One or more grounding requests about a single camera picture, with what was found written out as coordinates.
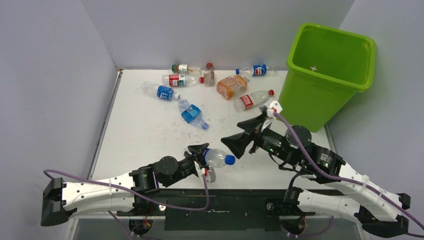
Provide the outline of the red blue label bottle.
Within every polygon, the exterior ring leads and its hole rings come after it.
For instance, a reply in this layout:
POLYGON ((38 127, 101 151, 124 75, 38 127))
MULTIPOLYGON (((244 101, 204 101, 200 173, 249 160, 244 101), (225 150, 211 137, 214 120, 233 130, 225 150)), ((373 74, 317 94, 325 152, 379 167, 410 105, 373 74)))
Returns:
POLYGON ((162 76, 162 84, 171 88, 193 87, 204 82, 201 76, 191 76, 186 74, 166 74, 162 76))

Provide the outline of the green cap brown bottle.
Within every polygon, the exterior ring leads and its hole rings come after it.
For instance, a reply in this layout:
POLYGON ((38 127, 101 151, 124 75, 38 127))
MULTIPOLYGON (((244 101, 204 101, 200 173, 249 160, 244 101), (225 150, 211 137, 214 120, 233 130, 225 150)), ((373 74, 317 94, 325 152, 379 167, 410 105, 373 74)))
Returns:
POLYGON ((171 66, 171 70, 173 73, 185 74, 189 76, 200 76, 202 71, 200 66, 192 64, 173 64, 171 66))

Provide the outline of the red cap small bottle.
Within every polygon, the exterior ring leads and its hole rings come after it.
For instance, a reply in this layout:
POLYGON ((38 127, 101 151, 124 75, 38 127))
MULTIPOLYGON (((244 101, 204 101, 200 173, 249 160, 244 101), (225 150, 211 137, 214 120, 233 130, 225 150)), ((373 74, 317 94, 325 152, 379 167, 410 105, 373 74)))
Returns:
POLYGON ((205 71, 203 72, 203 84, 207 87, 213 87, 215 85, 215 72, 212 63, 207 63, 205 71))

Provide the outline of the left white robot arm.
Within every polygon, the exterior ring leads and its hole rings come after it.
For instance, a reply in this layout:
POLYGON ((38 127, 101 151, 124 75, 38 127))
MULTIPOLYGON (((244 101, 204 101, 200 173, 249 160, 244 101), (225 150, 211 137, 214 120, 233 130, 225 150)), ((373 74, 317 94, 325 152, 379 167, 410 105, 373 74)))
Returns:
POLYGON ((176 206, 155 200, 152 195, 158 194, 161 186, 169 187, 191 175, 205 185, 211 182, 212 170, 203 162, 208 147, 208 143, 190 145, 182 160, 164 156, 136 170, 102 180, 74 177, 73 182, 66 182, 63 177, 70 177, 70 174, 56 171, 59 177, 51 177, 42 193, 40 225, 57 226, 71 218, 100 212, 136 217, 155 210, 205 211, 207 206, 176 206))

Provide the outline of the far pepsi bottle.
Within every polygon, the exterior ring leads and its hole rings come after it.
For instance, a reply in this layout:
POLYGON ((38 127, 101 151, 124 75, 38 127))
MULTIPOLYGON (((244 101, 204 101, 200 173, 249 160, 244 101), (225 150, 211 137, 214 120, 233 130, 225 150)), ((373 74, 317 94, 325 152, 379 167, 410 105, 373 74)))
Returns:
POLYGON ((237 75, 247 75, 252 77, 274 76, 277 71, 273 65, 257 64, 244 68, 236 68, 237 75))

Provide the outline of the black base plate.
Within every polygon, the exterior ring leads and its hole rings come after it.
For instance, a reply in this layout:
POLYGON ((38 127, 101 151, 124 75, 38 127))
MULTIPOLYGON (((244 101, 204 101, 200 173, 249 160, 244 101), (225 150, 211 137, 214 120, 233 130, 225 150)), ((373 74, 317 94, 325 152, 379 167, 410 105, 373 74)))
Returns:
POLYGON ((279 231, 277 217, 297 219, 303 215, 298 207, 283 205, 286 191, 275 189, 211 189, 209 207, 205 211, 195 211, 206 204, 202 189, 162 189, 151 196, 152 199, 173 206, 193 208, 192 211, 166 208, 144 199, 130 204, 129 211, 118 211, 119 217, 140 220, 147 216, 164 217, 166 231, 244 231, 264 229, 279 231))

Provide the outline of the orange bottle white cap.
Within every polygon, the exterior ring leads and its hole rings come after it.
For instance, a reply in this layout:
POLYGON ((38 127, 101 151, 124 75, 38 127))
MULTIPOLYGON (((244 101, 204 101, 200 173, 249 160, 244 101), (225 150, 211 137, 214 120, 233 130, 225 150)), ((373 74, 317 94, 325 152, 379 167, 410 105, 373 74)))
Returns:
POLYGON ((230 100, 244 93, 248 88, 250 77, 247 75, 233 75, 220 80, 216 91, 225 99, 230 100))

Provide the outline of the red label clear bottle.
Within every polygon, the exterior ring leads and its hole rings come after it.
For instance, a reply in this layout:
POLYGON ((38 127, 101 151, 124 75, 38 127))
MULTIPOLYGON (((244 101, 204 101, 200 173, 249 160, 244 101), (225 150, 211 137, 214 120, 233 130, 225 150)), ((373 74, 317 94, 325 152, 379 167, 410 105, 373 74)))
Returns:
POLYGON ((260 90, 245 94, 233 101, 233 107, 237 112, 245 112, 254 107, 258 107, 260 104, 263 104, 271 97, 273 97, 274 94, 275 92, 272 89, 260 90))

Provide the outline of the blue label water bottle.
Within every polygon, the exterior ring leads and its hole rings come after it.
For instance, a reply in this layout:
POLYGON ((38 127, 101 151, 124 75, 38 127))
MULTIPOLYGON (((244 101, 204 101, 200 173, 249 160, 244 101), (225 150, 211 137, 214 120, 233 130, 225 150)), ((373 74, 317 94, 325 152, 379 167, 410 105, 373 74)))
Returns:
POLYGON ((141 84, 142 93, 164 101, 179 101, 181 95, 170 87, 145 81, 141 84))

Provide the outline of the crushed blue label bottle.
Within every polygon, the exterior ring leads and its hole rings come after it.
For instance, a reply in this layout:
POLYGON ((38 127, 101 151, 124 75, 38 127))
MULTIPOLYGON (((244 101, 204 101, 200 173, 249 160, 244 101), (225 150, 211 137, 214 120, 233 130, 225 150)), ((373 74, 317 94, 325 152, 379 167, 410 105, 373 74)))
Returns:
POLYGON ((205 122, 202 111, 196 105, 190 104, 186 99, 181 99, 178 102, 178 108, 186 123, 197 129, 205 131, 209 129, 209 124, 205 122))

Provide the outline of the central pepsi bottle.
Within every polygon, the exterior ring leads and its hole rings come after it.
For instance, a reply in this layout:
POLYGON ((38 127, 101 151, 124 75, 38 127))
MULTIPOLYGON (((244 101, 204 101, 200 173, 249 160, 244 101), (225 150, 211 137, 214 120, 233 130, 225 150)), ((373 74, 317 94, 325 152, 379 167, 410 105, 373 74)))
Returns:
POLYGON ((222 168, 234 165, 236 158, 219 148, 206 148, 200 162, 202 165, 208 165, 213 168, 222 168))

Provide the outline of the green plastic bin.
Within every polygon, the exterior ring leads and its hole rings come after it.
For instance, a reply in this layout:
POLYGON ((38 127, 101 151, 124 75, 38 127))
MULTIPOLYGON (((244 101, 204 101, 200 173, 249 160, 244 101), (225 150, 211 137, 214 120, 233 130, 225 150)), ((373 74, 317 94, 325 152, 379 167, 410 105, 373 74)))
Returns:
POLYGON ((302 24, 290 48, 279 96, 281 115, 318 132, 374 81, 377 45, 370 37, 317 23, 302 24))

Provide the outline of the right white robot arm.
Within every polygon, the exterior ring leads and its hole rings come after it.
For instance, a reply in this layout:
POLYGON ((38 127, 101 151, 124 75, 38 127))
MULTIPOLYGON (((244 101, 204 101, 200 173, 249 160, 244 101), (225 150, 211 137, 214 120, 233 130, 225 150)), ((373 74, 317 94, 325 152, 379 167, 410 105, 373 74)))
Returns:
POLYGON ((341 197, 313 193, 290 184, 283 199, 289 214, 323 213, 361 225, 369 234, 381 238, 406 235, 411 217, 407 210, 411 198, 392 193, 354 170, 340 155, 311 141, 311 132, 300 125, 289 125, 285 134, 271 130, 277 113, 263 113, 239 122, 240 133, 223 137, 221 142, 237 157, 258 149, 282 160, 284 171, 298 169, 308 177, 342 193, 341 197))

